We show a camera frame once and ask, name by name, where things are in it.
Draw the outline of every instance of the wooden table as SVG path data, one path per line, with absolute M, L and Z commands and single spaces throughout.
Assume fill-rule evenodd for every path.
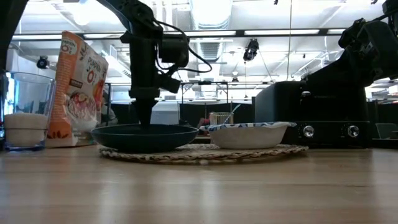
M 167 166 L 95 147 L 0 155 L 0 223 L 398 223 L 398 151 Z

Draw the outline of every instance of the food package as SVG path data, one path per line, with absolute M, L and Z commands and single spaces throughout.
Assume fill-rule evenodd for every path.
M 93 144 L 90 131 L 101 122 L 107 61 L 79 36 L 62 32 L 57 88 L 47 147 Z

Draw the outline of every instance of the woven placemat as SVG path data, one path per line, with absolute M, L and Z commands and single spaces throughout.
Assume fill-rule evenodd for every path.
M 307 146 L 279 144 L 268 149 L 220 149 L 214 144 L 187 144 L 174 151 L 153 154 L 126 154 L 116 149 L 101 148 L 103 157 L 131 162 L 158 164 L 220 164 L 235 162 L 256 162 L 296 154 L 308 149 Z

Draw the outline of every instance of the black frying pan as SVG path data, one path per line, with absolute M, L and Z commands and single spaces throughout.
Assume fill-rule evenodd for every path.
M 91 135 L 99 144 L 128 153 L 165 152 L 193 141 L 197 128 L 151 124 L 126 124 L 96 128 Z

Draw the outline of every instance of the blue patterned bowl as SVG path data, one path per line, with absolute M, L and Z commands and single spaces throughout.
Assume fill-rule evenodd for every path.
M 265 149 L 282 141 L 290 122 L 219 124 L 202 126 L 208 131 L 213 143 L 223 149 Z

